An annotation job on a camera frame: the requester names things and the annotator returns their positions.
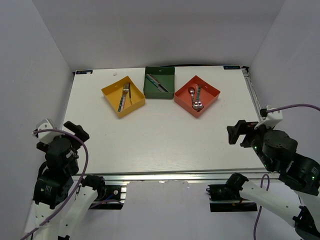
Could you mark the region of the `spoon with green handle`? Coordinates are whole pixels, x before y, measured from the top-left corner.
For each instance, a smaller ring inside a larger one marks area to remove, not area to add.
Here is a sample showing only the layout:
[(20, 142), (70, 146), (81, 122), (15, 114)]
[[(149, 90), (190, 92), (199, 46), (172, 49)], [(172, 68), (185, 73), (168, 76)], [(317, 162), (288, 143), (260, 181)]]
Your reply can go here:
[(200, 93), (201, 93), (201, 86), (196, 85), (196, 97), (195, 97), (195, 106), (197, 107), (198, 110), (202, 109), (203, 105), (200, 100)]

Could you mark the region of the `fork with green handle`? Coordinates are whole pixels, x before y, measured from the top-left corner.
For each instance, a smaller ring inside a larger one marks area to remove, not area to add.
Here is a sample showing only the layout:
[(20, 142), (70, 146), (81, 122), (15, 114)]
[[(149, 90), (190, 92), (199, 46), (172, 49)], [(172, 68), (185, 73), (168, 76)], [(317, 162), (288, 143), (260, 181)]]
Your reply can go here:
[(125, 106), (125, 101), (127, 94), (129, 93), (128, 87), (124, 87), (122, 89), (122, 96), (120, 98), (119, 106), (118, 106), (118, 112), (122, 112)]

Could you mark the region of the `spoon with dark handle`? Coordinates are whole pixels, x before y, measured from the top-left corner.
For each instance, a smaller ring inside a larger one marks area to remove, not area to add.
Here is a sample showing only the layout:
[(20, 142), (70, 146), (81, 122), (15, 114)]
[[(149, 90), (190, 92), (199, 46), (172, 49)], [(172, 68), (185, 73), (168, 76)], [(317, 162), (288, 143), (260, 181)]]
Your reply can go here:
[(188, 88), (188, 92), (191, 96), (191, 102), (192, 102), (192, 108), (197, 110), (198, 109), (198, 104), (195, 102), (195, 89), (193, 87)]

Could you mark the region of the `fork with dark handle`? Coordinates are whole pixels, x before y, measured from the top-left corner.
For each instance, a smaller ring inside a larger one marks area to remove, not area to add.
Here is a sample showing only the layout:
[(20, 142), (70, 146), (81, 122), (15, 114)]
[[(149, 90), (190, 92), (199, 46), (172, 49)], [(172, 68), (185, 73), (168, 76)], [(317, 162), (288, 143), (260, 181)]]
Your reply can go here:
[(130, 82), (128, 83), (128, 94), (129, 94), (129, 101), (130, 101), (130, 104), (132, 105), (132, 104), (133, 104), (133, 102), (132, 102), (131, 83), (130, 83)]

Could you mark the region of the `knife with dark handle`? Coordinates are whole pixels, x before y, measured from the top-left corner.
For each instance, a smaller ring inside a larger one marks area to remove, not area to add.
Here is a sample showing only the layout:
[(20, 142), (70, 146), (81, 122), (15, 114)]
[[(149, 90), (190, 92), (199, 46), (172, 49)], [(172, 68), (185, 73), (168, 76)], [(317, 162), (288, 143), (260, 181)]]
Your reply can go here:
[(162, 93), (168, 93), (169, 90), (160, 81), (160, 78), (156, 75), (149, 74), (149, 81)]

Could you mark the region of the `fork with pink handle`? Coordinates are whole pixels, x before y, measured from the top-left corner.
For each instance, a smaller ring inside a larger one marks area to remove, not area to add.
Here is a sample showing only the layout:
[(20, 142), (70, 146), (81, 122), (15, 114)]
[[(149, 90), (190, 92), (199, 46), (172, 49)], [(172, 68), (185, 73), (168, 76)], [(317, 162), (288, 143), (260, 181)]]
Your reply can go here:
[(128, 94), (129, 91), (130, 91), (129, 89), (130, 89), (130, 84), (129, 84), (129, 83), (126, 83), (126, 84), (123, 86), (123, 89), (122, 89), (122, 96), (121, 96), (121, 99), (120, 99), (119, 109), (118, 109), (119, 112), (122, 112), (123, 109), (124, 109), (127, 94)]

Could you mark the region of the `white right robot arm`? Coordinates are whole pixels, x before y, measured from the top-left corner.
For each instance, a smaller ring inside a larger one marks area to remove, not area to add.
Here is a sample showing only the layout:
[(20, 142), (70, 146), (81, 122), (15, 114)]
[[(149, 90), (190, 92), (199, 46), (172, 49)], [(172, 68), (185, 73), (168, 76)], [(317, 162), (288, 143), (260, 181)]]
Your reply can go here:
[(320, 238), (320, 165), (297, 153), (298, 142), (281, 130), (257, 122), (239, 120), (227, 126), (228, 142), (236, 144), (239, 136), (243, 148), (252, 148), (268, 172), (279, 174), (278, 179), (302, 200), (299, 205), (254, 184), (240, 173), (233, 173), (225, 183), (226, 195), (253, 201), (280, 217), (303, 240)]

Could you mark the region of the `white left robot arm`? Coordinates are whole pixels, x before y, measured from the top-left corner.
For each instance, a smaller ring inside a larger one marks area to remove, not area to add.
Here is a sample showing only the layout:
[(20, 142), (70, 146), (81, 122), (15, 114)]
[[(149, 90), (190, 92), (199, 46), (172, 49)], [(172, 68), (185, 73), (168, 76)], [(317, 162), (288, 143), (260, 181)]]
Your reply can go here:
[(33, 191), (35, 227), (24, 240), (74, 240), (78, 227), (95, 200), (105, 196), (104, 179), (85, 175), (90, 138), (81, 125), (64, 123), (66, 130), (44, 119), (32, 132), (44, 153)]

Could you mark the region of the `red square container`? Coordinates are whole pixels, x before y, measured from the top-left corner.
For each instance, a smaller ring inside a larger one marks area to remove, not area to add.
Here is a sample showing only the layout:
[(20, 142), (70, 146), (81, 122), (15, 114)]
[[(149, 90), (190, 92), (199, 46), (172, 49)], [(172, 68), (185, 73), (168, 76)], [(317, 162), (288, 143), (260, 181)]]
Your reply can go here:
[[(193, 87), (195, 89), (194, 100), (196, 100), (196, 85), (201, 86), (200, 100), (203, 105), (203, 109), (193, 109), (191, 95), (189, 94), (188, 88)], [(195, 75), (186, 84), (184, 84), (178, 91), (174, 93), (174, 102), (181, 108), (186, 110), (195, 118), (199, 118), (218, 98), (220, 91)]]

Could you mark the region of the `yellow square container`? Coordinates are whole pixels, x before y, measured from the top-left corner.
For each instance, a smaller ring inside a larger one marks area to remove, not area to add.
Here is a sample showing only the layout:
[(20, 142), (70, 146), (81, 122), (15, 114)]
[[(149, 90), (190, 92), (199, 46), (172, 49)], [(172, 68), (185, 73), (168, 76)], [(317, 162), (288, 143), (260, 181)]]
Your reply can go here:
[[(130, 83), (131, 87), (131, 99), (132, 105), (130, 103), (129, 94), (127, 94), (125, 99), (124, 109), (118, 112), (120, 100), (122, 97), (122, 91), (125, 84)], [(129, 76), (122, 78), (121, 80), (101, 89), (102, 94), (109, 105), (112, 107), (114, 112), (119, 118), (123, 118), (126, 115), (132, 113), (133, 111), (143, 107), (146, 104), (145, 95), (138, 89), (138, 87), (133, 83)]]

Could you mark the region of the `blue label sticker left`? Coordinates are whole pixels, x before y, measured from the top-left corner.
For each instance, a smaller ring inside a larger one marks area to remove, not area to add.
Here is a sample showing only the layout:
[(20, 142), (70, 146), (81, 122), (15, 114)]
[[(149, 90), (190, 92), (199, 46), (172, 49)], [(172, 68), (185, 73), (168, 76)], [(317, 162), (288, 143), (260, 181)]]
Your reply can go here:
[(77, 70), (75, 72), (76, 75), (86, 75), (86, 74), (92, 74), (93, 70)]

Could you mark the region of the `blue label sticker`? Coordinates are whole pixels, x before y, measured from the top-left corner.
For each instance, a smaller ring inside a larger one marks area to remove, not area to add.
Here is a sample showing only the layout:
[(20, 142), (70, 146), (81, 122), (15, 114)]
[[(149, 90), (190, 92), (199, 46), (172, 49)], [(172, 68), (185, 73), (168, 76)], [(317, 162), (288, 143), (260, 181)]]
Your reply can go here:
[(77, 70), (75, 72), (76, 75), (86, 75), (86, 74), (92, 74), (93, 70)]
[(224, 70), (240, 70), (241, 67), (239, 65), (224, 65)]

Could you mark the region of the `blue label sticker right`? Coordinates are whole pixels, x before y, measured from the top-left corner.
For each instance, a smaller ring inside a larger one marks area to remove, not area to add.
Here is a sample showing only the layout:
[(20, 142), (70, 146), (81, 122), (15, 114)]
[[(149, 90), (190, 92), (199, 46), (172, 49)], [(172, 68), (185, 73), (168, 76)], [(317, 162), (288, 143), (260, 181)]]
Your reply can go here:
[(224, 65), (224, 70), (240, 70), (241, 67), (239, 65)]

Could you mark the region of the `dark green square container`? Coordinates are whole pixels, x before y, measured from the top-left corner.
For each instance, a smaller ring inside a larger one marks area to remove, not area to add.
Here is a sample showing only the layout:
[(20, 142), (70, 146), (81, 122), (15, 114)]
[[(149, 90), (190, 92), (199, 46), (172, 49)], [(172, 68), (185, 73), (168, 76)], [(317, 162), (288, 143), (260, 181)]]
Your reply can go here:
[(143, 94), (146, 99), (171, 100), (175, 93), (175, 68), (173, 66), (146, 66)]

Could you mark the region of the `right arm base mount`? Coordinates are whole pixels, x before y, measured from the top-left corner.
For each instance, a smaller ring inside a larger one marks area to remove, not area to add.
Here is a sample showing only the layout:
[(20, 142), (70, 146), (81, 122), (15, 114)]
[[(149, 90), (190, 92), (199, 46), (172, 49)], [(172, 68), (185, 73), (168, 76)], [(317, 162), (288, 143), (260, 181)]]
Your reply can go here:
[(233, 173), (224, 184), (210, 184), (206, 188), (212, 213), (257, 212), (257, 204), (240, 196), (240, 190), (248, 178)]

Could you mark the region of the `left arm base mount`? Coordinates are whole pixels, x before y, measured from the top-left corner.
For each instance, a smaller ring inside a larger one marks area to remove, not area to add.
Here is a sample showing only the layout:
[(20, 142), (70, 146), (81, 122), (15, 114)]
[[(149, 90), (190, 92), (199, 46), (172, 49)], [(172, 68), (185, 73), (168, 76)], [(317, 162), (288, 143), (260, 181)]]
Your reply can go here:
[(81, 180), (76, 192), (77, 197), (85, 195), (85, 187), (90, 187), (93, 191), (97, 191), (97, 197), (91, 203), (89, 210), (121, 210), (123, 208), (121, 185), (107, 185), (102, 176), (89, 174)]

